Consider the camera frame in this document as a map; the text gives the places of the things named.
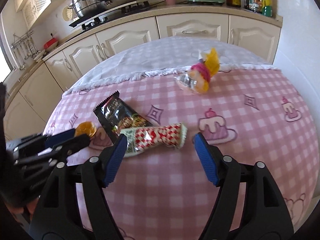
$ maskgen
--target person's hand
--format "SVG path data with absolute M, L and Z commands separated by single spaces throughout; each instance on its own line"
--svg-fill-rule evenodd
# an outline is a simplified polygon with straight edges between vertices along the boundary
M 39 198 L 36 198 L 35 200 L 31 201 L 30 203 L 27 204 L 27 209 L 30 213 L 30 220 L 32 220 L 33 217 L 33 213 L 35 212 L 37 203 L 38 203 Z M 16 208 L 16 207 L 12 207 L 11 205 L 9 205 L 8 203 L 5 203 L 5 205 L 7 206 L 9 212 L 12 214 L 12 216 L 14 217 L 14 219 L 20 223 L 20 221 L 17 219 L 18 214 L 23 214 L 24 210 L 23 207 L 20 208 Z

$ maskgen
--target black snack package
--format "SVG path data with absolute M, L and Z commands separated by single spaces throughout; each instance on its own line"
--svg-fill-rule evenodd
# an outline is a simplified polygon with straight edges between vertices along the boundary
M 152 123 L 122 101 L 119 96 L 119 91 L 114 92 L 93 110 L 113 143 L 117 141 L 121 129 L 153 126 Z

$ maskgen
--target pink hair tie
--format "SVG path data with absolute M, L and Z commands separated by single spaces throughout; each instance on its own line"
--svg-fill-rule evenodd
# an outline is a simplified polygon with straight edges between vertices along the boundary
M 204 80 L 206 80 L 208 83 L 210 82 L 210 72 L 208 70 L 208 68 L 203 64 L 203 63 L 197 63 L 195 65 L 193 65 L 191 67 L 191 69 L 195 69 L 197 71 L 199 71 L 199 73 L 202 75 L 202 77 L 204 78 Z

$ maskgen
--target gas stove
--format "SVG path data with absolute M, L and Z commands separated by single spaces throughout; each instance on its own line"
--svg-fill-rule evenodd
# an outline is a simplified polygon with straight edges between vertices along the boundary
M 78 28 L 81 26 L 82 32 L 78 35 L 91 30 L 97 26 L 110 21 L 149 10 L 151 7 L 148 1 L 135 1 L 121 5 L 108 11 L 96 11 L 90 15 L 79 18 L 71 23 L 69 26 Z

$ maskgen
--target red and white wrapper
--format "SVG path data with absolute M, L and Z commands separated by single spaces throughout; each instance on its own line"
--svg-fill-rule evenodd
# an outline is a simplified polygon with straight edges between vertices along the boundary
M 122 129 L 128 139 L 128 148 L 124 157 L 131 157 L 146 149 L 164 144 L 180 149 L 186 140 L 187 128 L 181 123 L 161 127 L 132 127 Z

